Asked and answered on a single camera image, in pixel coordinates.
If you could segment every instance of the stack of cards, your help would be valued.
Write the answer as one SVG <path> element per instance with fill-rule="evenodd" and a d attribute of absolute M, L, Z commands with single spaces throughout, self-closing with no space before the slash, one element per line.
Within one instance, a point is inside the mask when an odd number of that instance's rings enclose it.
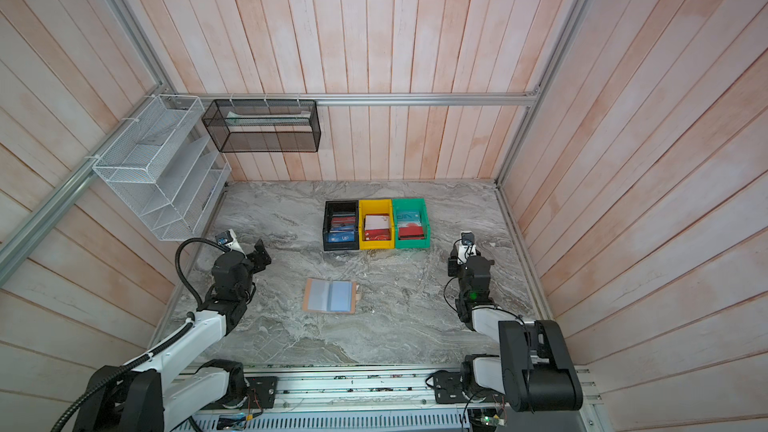
<path fill-rule="evenodd" d="M 369 214 L 366 216 L 364 240 L 392 240 L 389 231 L 389 215 Z"/>
<path fill-rule="evenodd" d="M 403 210 L 397 213 L 397 237 L 400 240 L 423 240 L 424 227 L 418 210 Z"/>
<path fill-rule="evenodd" d="M 328 231 L 328 242 L 355 241 L 355 213 L 334 212 L 331 216 L 331 228 Z"/>

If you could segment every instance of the yellow storage bin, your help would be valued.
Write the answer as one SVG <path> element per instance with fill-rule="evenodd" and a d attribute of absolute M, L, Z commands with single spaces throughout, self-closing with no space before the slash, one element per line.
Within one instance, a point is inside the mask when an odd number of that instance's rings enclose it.
<path fill-rule="evenodd" d="M 389 215 L 389 236 L 392 240 L 365 240 L 366 236 L 366 216 L 368 214 L 388 214 Z M 367 250 L 372 248 L 395 248 L 395 220 L 392 216 L 392 200 L 384 198 L 380 200 L 361 200 L 360 201 L 360 249 Z"/>

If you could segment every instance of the black wire mesh basket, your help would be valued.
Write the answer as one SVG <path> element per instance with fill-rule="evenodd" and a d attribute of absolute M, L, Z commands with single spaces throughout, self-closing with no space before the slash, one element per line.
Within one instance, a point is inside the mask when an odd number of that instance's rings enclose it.
<path fill-rule="evenodd" d="M 220 152 L 317 152 L 313 100 L 217 99 L 203 115 Z"/>

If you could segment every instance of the robotic arm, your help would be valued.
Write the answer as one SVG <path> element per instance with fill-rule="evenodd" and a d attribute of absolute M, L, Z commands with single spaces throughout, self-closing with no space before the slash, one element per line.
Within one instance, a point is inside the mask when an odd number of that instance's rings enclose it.
<path fill-rule="evenodd" d="M 211 269 L 214 284 L 204 301 L 180 271 L 180 252 L 192 242 L 223 252 Z M 78 408 L 77 432 L 169 432 L 211 402 L 236 407 L 247 399 L 250 392 L 238 362 L 211 360 L 188 379 L 173 381 L 203 350 L 235 329 L 254 297 L 254 274 L 272 259 L 261 240 L 245 255 L 232 230 L 217 235 L 216 242 L 203 238 L 183 242 L 176 259 L 177 272 L 195 296 L 197 311 L 188 312 L 184 325 L 145 354 L 121 367 L 97 370 L 85 394 L 64 412 L 52 432 L 60 431 Z"/>
<path fill-rule="evenodd" d="M 448 275 L 458 278 L 458 318 L 500 349 L 499 356 L 465 357 L 465 394 L 480 396 L 484 390 L 495 390 L 518 412 L 579 410 L 581 385 L 560 327 L 554 321 L 525 322 L 501 310 L 490 297 L 491 265 L 494 261 L 477 250 L 475 235 L 462 232 L 448 258 Z"/>

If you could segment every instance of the plastic storage bin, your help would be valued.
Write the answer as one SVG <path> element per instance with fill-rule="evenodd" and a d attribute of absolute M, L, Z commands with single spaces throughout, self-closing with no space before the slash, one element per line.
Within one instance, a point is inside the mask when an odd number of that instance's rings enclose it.
<path fill-rule="evenodd" d="M 361 200 L 358 221 L 360 222 L 360 249 L 395 248 L 395 219 L 392 216 L 392 200 L 383 198 L 379 200 Z M 365 240 L 366 216 L 368 214 L 389 214 L 389 234 L 392 240 Z"/>
<path fill-rule="evenodd" d="M 355 213 L 355 240 L 354 242 L 328 242 L 328 232 L 331 228 L 331 217 L 334 212 Z M 360 250 L 360 213 L 357 200 L 329 200 L 326 202 L 326 214 L 322 220 L 322 250 Z"/>
<path fill-rule="evenodd" d="M 424 238 L 421 240 L 400 240 L 397 236 L 397 213 L 403 210 L 418 210 L 424 229 Z M 393 198 L 392 214 L 395 218 L 395 248 L 429 248 L 429 216 L 427 216 L 427 204 L 423 198 Z"/>

